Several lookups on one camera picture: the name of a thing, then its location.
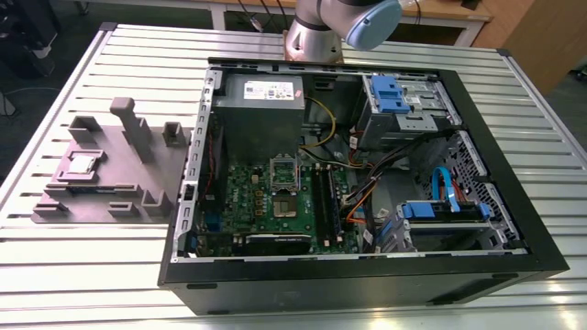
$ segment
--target motherboard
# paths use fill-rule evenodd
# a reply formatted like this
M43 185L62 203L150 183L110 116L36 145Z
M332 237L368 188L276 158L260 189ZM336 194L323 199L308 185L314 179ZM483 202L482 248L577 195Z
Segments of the motherboard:
M290 184L290 190L276 188L280 184ZM310 245L308 254L356 253L354 224L343 228L339 216L348 190L344 168L288 167L286 162L231 165L224 211L206 214L207 253L234 256L242 253L251 237L300 239Z

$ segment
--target silver robot arm segment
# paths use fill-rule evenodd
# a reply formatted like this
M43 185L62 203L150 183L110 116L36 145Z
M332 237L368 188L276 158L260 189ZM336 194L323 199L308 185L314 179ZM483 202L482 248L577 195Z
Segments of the silver robot arm segment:
M398 0L303 0L286 40L294 61L335 62L342 42L358 50L371 50L398 27L402 5Z

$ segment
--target aluminum work surface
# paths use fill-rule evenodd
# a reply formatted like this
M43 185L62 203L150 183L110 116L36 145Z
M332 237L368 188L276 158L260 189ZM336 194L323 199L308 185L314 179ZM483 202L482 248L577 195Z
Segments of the aluminum work surface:
M585 152L515 63L490 49L387 43L344 50L347 63L459 72L571 270L467 305L195 317L158 288L166 225L38 225L31 210L67 150L75 116L116 124L115 96L136 100L151 126L195 126L207 58L283 58L283 37L119 25L99 32L0 188L0 325L134 329L585 329Z

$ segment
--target open computer tower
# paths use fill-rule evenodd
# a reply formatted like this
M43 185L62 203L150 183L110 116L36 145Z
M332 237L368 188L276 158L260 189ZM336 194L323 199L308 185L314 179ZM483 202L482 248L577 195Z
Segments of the open computer tower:
M159 282L196 314L458 304L567 269L457 72L210 60Z

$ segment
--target black floor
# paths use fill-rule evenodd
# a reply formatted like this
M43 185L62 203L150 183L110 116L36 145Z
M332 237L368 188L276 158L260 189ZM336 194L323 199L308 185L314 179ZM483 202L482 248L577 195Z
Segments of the black floor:
M0 90L4 93L30 87L60 89L96 35L102 22L212 28L210 12L206 10L94 3L90 7L90 15L79 16L74 3L70 1L55 1L54 7L63 25L63 32L52 44L51 51L55 71L47 78L23 80L15 77L0 63ZM267 22L266 15L259 14L258 17L262 22ZM252 31L242 13L227 13L227 26L230 30ZM268 25L266 31L276 32L272 30L275 28ZM0 116L0 181L12 168L56 96L58 91L48 89L28 89L8 96L19 111L11 118ZM583 113L587 111L587 83L577 82L569 76L547 100L583 147L587 147L587 115Z

